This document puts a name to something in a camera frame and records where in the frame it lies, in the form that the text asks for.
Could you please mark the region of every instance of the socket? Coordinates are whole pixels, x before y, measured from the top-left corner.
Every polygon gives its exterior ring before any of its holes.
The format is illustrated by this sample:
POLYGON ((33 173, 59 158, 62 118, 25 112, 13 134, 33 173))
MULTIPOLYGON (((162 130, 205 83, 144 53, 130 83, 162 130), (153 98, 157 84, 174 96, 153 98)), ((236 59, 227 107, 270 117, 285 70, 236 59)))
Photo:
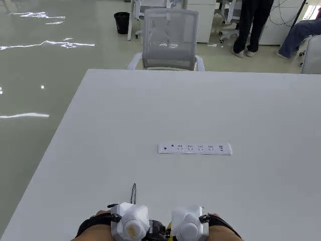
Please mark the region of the socket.
POLYGON ((229 143, 225 144, 159 144, 159 154, 201 154, 201 155, 232 155, 229 143))

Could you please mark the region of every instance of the black trash bin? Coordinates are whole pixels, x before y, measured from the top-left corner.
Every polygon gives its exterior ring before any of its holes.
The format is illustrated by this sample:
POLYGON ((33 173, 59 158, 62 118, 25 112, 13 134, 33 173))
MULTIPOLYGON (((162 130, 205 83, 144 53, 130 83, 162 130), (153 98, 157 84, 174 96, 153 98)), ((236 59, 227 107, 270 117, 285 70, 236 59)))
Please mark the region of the black trash bin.
POLYGON ((119 34, 128 34, 129 13, 119 12, 114 14, 119 34))

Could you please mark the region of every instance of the strap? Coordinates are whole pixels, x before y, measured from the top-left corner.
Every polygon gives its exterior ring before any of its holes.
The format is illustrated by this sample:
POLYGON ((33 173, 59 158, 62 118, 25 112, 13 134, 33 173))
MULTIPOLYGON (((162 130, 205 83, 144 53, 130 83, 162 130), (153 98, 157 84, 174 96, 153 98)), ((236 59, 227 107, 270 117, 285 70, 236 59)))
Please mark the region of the strap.
POLYGON ((242 237, 226 221, 224 221, 223 219, 221 219, 216 215, 209 214, 209 216, 210 216, 209 226, 227 227, 228 229, 232 230, 235 233, 235 235, 237 235, 240 239, 242 239, 242 237))
POLYGON ((104 225, 108 225, 110 226, 110 222, 111 222, 111 214, 110 213, 103 213, 94 217, 91 217, 87 220, 85 220, 78 229, 77 235, 76 237, 78 237, 79 235, 81 235, 85 230, 87 230, 88 228, 94 226, 94 225, 98 225, 98 224, 104 224, 104 225))

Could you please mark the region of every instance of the office floor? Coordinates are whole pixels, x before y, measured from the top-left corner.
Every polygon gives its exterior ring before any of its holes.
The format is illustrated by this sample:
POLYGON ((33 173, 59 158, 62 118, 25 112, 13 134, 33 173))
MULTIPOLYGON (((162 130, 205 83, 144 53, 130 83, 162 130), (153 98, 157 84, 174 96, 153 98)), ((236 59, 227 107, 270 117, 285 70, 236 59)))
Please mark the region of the office floor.
MULTIPOLYGON (((14 2, 0 1, 0 236, 86 70, 124 69, 141 51, 141 40, 115 30, 113 14, 129 8, 123 0, 14 2)), ((213 34, 197 47, 208 71, 300 72, 297 60, 273 54, 277 47, 238 59, 232 42, 217 43, 213 34)))

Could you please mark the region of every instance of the leg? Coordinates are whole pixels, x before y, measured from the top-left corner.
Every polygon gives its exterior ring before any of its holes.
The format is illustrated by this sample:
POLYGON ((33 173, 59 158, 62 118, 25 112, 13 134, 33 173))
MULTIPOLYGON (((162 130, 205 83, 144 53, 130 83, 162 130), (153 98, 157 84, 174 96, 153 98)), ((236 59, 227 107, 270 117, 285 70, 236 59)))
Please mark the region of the leg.
POLYGON ((321 34, 321 19, 301 21, 294 25, 288 33, 284 43, 279 50, 279 54, 286 58, 290 58, 302 41, 309 35, 321 34))
POLYGON ((248 50, 251 52, 255 53, 259 48, 259 40, 261 37, 261 33, 270 15, 272 5, 273 0, 260 1, 259 6, 255 11, 250 45, 247 46, 248 50))
POLYGON ((129 12, 129 24, 128 24, 128 34, 127 40, 131 40, 131 29, 132 29, 132 16, 134 14, 134 0, 131 0, 130 3, 130 12, 129 12))
POLYGON ((234 52, 240 53, 245 49, 247 37, 249 36, 254 12, 258 5, 257 0, 243 0, 242 1, 242 10, 239 23, 239 37, 234 43, 234 52))

